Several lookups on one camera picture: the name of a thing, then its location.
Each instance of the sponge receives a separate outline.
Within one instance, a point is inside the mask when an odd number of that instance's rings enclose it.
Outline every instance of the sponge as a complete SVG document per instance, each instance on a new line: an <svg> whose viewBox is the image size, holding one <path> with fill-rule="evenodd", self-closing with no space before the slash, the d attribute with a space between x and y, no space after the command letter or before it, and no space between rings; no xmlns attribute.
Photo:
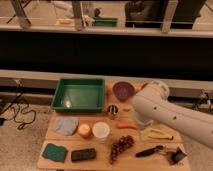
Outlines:
<svg viewBox="0 0 213 171"><path fill-rule="evenodd" d="M42 156L44 158L56 161L64 162L67 154L67 149L63 146L56 146L52 143L48 143L44 149Z"/></svg>

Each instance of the white object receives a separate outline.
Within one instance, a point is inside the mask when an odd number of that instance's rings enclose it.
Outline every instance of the white object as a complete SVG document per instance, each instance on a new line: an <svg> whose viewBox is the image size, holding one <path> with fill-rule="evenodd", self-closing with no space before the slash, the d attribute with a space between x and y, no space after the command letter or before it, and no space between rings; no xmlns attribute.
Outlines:
<svg viewBox="0 0 213 171"><path fill-rule="evenodd" d="M104 142L110 133L109 125L105 122L97 122L93 125L92 133L100 142Z"/></svg>
<svg viewBox="0 0 213 171"><path fill-rule="evenodd" d="M213 148L213 116L187 109L167 101L168 86L152 81L132 101L135 121L146 128L151 120L164 123Z"/></svg>

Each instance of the green tray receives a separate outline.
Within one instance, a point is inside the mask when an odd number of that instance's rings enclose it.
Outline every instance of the green tray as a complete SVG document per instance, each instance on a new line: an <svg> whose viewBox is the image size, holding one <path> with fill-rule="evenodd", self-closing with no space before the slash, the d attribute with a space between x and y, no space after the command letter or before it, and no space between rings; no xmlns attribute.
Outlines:
<svg viewBox="0 0 213 171"><path fill-rule="evenodd" d="M117 18L103 18L103 17L94 17L94 26L104 26L104 27L116 27Z"/></svg>
<svg viewBox="0 0 213 171"><path fill-rule="evenodd" d="M51 108L57 112L102 112L104 95L104 79L62 78Z"/></svg>

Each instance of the small jar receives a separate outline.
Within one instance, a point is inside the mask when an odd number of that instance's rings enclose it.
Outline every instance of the small jar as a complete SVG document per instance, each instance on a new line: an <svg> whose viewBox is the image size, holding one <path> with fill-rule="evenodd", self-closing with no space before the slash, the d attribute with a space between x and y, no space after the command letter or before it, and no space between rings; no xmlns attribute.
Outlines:
<svg viewBox="0 0 213 171"><path fill-rule="evenodd" d="M107 107L107 113L109 116L109 119L116 119L118 117L118 107L116 105L109 105Z"/></svg>

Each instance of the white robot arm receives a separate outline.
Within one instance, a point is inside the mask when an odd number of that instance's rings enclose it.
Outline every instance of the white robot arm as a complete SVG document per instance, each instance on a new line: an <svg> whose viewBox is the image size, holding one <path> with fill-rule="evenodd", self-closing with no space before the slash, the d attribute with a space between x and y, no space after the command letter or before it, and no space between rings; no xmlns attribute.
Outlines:
<svg viewBox="0 0 213 171"><path fill-rule="evenodd" d="M213 148L213 116L172 104L168 96L169 88L161 81L145 86L133 97L136 122L145 128L152 119L159 121Z"/></svg>

